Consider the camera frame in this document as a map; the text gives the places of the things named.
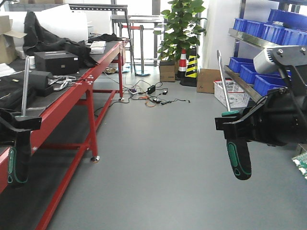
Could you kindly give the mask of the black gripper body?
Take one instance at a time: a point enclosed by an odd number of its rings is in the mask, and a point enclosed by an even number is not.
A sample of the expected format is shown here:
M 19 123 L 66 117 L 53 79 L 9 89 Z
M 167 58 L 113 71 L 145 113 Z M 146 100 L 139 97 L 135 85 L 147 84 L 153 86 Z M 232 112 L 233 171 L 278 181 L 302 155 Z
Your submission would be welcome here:
M 246 139 L 271 145 L 307 142 L 307 67 L 290 68 L 291 75 L 257 75 L 254 88 L 262 98 L 253 108 Z

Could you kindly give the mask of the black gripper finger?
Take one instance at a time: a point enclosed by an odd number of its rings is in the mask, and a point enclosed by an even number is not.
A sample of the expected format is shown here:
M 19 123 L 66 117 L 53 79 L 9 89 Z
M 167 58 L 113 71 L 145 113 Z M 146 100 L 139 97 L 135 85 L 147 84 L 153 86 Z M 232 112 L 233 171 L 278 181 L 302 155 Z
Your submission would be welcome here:
M 10 109 L 0 109 L 0 146 L 17 147 L 30 145 L 30 135 L 41 127 L 39 116 L 21 115 Z
M 215 128 L 224 132 L 227 140 L 243 139 L 247 142 L 255 141 L 255 119 L 257 113 L 252 110 L 234 110 L 223 112 L 221 117 L 215 117 Z

